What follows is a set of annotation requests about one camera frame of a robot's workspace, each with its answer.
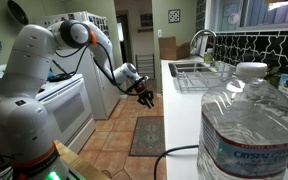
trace doorway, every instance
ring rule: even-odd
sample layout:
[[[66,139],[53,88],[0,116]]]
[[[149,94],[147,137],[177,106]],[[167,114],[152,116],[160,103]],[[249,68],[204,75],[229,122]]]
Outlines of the doorway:
[[[116,12],[117,23],[121,23],[119,28],[119,33],[122,33],[123,38],[120,38],[121,53],[123,58],[123,63],[133,63],[132,62],[132,45],[129,31],[128,23],[128,12],[127,11],[117,11]]]

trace cardboard box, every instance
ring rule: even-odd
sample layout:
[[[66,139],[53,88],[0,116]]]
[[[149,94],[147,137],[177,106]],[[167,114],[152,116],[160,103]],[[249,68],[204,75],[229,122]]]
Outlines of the cardboard box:
[[[190,56],[190,41],[176,41],[175,37],[159,38],[160,59],[178,60]]]

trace white countertop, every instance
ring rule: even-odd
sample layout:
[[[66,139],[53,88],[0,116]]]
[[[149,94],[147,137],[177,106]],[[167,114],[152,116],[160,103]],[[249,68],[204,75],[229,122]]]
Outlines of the white countertop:
[[[161,60],[166,150],[199,143],[203,92],[183,94],[175,88],[168,63],[180,61],[201,62],[203,59]],[[166,156],[167,179],[198,179],[197,152],[198,149],[180,150]]]

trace oven handle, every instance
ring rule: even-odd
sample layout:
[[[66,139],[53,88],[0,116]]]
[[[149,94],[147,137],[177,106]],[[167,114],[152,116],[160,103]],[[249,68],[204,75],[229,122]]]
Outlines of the oven handle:
[[[58,92],[50,95],[49,97],[41,100],[40,102],[47,107],[48,105],[57,102],[58,100],[62,99],[63,97],[67,96],[68,94],[77,94],[83,85],[83,80],[78,80],[63,89],[59,90]]]

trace kitchen sink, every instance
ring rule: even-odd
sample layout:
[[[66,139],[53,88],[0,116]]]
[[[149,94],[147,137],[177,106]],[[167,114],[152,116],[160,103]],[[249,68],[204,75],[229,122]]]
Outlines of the kitchen sink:
[[[176,77],[178,73],[193,72],[211,72],[211,70],[202,63],[169,63],[168,64],[172,77]]]

